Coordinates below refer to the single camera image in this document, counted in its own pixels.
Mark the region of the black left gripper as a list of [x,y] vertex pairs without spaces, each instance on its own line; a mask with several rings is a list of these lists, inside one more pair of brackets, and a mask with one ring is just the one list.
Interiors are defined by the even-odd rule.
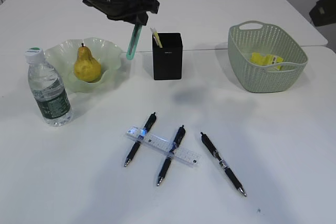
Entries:
[[131,22],[134,25],[146,26],[147,12],[157,14],[158,0],[82,0],[84,4],[104,13],[108,19]]

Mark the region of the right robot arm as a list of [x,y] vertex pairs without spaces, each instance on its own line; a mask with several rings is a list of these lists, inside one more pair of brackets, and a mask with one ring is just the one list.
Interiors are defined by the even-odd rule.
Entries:
[[316,27],[335,24],[335,0],[318,0],[309,16]]

